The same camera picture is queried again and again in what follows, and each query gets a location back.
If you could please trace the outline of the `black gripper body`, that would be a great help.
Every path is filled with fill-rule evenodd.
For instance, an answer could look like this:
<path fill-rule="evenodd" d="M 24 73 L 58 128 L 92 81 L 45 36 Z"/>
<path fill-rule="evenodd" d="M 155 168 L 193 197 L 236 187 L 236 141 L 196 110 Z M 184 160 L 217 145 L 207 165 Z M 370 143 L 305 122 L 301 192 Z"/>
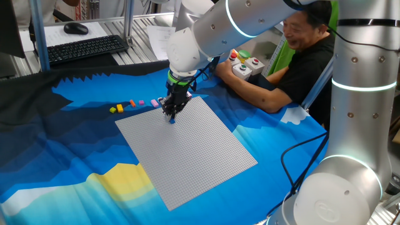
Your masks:
<path fill-rule="evenodd" d="M 171 95 L 171 101 L 173 103 L 182 103 L 185 100 L 186 93 L 189 93 L 189 90 L 194 88 L 192 84 L 176 84 L 170 82 L 166 84 L 166 87 L 167 96 Z"/>

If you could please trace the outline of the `person's left hand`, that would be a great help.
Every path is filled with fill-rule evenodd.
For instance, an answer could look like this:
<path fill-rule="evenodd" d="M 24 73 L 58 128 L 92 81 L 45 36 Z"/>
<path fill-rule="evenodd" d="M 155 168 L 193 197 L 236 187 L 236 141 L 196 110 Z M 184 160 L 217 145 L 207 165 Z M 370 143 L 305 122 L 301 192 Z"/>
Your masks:
<path fill-rule="evenodd" d="M 233 76 L 231 63 L 224 61 L 216 66 L 215 75 L 221 80 L 225 81 Z"/>

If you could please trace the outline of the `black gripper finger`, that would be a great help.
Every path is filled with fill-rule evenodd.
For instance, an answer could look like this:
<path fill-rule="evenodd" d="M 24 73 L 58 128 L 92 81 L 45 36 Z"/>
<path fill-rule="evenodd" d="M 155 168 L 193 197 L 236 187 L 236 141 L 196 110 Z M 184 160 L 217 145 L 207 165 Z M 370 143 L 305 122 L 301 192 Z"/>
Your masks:
<path fill-rule="evenodd" d="M 162 108 L 162 113 L 166 116 L 168 121 L 172 121 L 173 102 L 171 101 L 171 95 L 159 97 L 157 100 Z"/>
<path fill-rule="evenodd" d="M 182 103 L 175 105 L 175 107 L 172 111 L 172 116 L 171 116 L 172 119 L 174 119 L 176 117 L 177 113 L 181 112 L 184 109 L 184 107 L 191 100 L 191 98 L 192 98 L 191 93 L 187 92 L 185 100 Z"/>

